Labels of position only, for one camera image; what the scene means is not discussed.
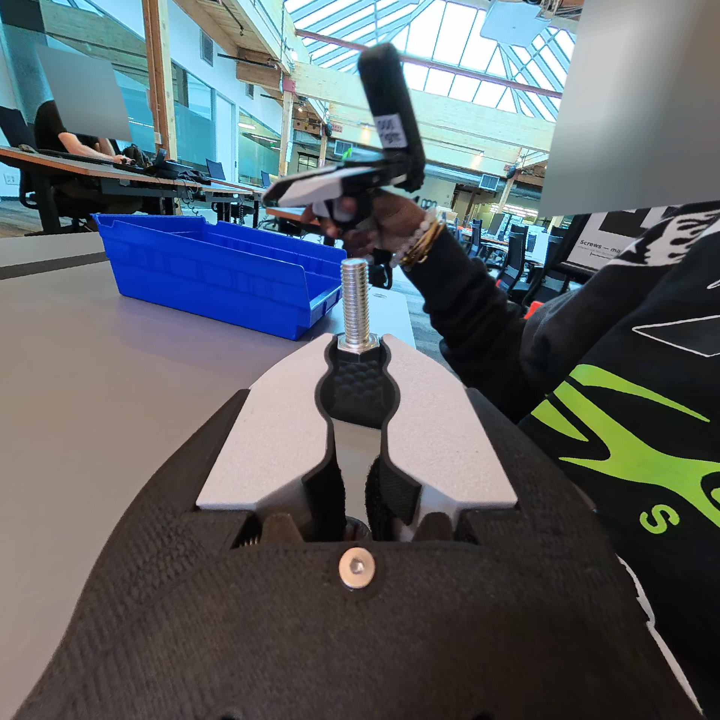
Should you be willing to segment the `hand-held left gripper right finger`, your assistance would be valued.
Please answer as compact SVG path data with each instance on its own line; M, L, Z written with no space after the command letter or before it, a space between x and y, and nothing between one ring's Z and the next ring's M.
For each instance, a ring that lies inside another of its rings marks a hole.
M419 529L443 513L457 529L471 510L510 510L516 491L466 388L397 337L382 338L387 416L369 473L371 529Z

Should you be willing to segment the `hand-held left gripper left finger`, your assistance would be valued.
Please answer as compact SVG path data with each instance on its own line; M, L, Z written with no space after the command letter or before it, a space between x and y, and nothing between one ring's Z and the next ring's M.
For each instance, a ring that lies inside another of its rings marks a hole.
M201 510L289 514L299 529L345 529L345 488L332 420L320 401L329 378L326 333L279 361L250 388L200 491Z

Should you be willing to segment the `blue plastic bin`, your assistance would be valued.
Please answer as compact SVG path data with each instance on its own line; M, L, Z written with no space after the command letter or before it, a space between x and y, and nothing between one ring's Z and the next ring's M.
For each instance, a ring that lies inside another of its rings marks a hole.
M203 217L94 219L122 296L291 341L341 299L337 247Z

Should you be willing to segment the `silver hex bolt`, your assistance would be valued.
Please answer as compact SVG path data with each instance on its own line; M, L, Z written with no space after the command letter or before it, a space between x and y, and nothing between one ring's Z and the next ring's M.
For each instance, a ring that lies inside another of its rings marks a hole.
M337 337L337 349L360 361L375 354L380 342L370 332L368 264L362 258L347 258L340 266L343 291L344 330Z

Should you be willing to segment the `person's right forearm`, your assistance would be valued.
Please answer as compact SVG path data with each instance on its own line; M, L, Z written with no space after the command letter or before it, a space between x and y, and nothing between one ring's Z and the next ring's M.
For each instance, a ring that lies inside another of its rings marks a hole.
M575 367L592 339L581 293L566 293L529 319L479 261L442 230L426 260L409 271L440 352L462 383L512 423L524 419Z

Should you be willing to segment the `black round cushion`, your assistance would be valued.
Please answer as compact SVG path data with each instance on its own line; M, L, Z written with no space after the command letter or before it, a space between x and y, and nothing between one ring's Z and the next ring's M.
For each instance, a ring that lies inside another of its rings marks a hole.
M332 344L328 360L330 372L319 387L319 400L329 417L381 430L395 403L394 388L384 372L385 348L351 355Z

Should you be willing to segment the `wooden office desk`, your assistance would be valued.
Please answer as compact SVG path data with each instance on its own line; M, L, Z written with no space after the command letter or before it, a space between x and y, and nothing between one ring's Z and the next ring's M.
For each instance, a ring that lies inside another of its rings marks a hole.
M89 163L46 153L29 153L18 148L1 147L1 162L18 168L31 177L34 200L40 215L42 231L57 235L69 228L60 224L60 215L53 199L50 179L56 176L90 179L99 184L105 195L157 197L159 199L184 200L188 203L200 200L216 204L217 219L229 222L228 205L241 205L242 198L253 203L252 228L260 221L260 201L263 189L255 186L223 183L211 180L209 184L193 182L187 178L158 178L140 172L131 172L113 164Z

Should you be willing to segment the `wooden pillar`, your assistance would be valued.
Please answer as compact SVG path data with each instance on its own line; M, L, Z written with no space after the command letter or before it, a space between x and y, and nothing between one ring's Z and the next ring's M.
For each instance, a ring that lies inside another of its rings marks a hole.
M142 16L156 147L164 149L171 160L177 160L167 1L142 1Z

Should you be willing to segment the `black printed shirt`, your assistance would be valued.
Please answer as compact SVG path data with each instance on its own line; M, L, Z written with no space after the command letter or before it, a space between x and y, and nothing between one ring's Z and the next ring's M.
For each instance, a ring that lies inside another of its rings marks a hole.
M679 207L528 321L520 423L592 502L654 630L719 718L719 202Z

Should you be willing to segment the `white desk sign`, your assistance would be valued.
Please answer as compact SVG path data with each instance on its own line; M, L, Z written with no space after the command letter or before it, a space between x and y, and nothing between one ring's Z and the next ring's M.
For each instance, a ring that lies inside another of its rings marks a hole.
M597 272L676 209L676 206L659 206L577 214L564 237L567 252L561 264L577 273Z

